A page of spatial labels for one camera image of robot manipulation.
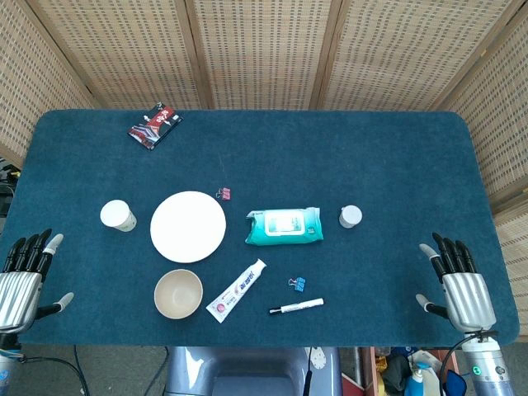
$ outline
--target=white plate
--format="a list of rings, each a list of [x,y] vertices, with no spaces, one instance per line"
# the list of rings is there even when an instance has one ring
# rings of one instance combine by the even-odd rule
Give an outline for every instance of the white plate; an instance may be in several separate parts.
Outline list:
[[[162,202],[150,222],[152,243],[173,262],[198,262],[224,239],[225,215],[211,196],[198,191],[179,192]]]

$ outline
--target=binder clip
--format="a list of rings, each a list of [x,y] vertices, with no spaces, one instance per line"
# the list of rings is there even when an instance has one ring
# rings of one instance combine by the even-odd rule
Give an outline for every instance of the binder clip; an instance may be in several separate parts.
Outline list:
[[[216,193],[216,199],[231,200],[231,189],[228,187],[219,188],[218,192]]]
[[[304,291],[304,284],[306,283],[305,278],[301,278],[300,276],[297,279],[290,279],[288,280],[288,286],[295,286],[294,290],[303,292]]]

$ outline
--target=woven panel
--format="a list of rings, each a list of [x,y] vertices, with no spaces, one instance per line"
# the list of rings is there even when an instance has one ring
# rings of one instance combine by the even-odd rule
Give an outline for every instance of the woven panel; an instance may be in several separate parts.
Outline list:
[[[108,106],[200,108],[173,0],[39,0],[38,7]]]
[[[352,0],[323,107],[426,110],[510,0]]]
[[[15,0],[2,0],[0,42],[0,144],[21,166],[45,111],[91,107],[91,98]]]
[[[448,105],[468,123],[491,195],[528,175],[528,17]]]
[[[215,106],[307,109],[330,0],[196,0]]]
[[[521,334],[528,335],[528,206],[524,214],[497,224],[511,291],[519,311]]]

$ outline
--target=paper cup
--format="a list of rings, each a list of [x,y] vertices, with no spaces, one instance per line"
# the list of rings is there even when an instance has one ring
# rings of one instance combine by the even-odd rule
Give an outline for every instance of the paper cup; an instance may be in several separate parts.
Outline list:
[[[101,221],[107,227],[125,233],[132,231],[137,224],[134,214],[123,200],[111,200],[101,209]]]
[[[349,205],[341,208],[339,223],[341,223],[344,228],[351,229],[355,225],[359,224],[362,218],[363,214],[361,213],[360,208],[354,205]]]

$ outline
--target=blue binder clip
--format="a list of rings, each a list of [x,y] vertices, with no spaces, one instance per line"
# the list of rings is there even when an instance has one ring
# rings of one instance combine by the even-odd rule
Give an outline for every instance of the blue binder clip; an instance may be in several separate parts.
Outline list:
[[[288,280],[288,286],[295,286],[295,291],[299,291],[301,293],[304,291],[305,283],[305,278],[301,278],[300,276],[297,279]]]

